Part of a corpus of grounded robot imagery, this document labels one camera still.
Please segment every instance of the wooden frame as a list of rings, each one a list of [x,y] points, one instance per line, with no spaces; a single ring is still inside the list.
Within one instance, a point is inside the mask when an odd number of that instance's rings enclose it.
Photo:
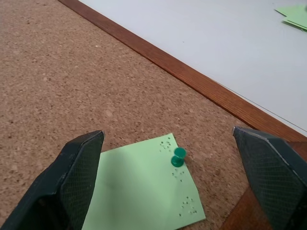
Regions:
[[[298,152],[307,160],[307,151],[303,150],[307,150],[307,137],[304,135],[296,132],[217,82],[197,72],[80,1],[59,1],[253,129],[271,133],[289,142],[296,142],[294,145],[301,149]],[[250,188],[242,195],[221,229],[271,229]]]

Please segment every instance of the green push pin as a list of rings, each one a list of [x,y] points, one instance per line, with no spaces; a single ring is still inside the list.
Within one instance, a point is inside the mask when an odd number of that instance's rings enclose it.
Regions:
[[[174,151],[174,156],[172,157],[172,165],[175,167],[180,167],[184,163],[184,158],[187,155],[187,152],[184,148],[176,148]]]

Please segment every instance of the white surface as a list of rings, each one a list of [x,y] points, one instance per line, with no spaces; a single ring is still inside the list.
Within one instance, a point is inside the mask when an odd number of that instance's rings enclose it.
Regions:
[[[82,2],[307,136],[307,33],[274,11],[307,1]]]

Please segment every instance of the cork board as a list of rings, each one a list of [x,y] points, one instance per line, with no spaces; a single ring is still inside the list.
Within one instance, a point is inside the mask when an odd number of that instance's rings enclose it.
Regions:
[[[0,224],[70,139],[109,150],[172,132],[218,229],[248,186],[232,126],[244,123],[56,0],[0,8]]]

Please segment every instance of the black object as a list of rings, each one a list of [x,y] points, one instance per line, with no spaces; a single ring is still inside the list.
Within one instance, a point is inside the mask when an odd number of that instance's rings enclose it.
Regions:
[[[34,180],[0,230],[81,230],[104,137],[98,130],[69,141]]]
[[[274,230],[307,230],[307,163],[284,140],[234,127],[251,189]]]

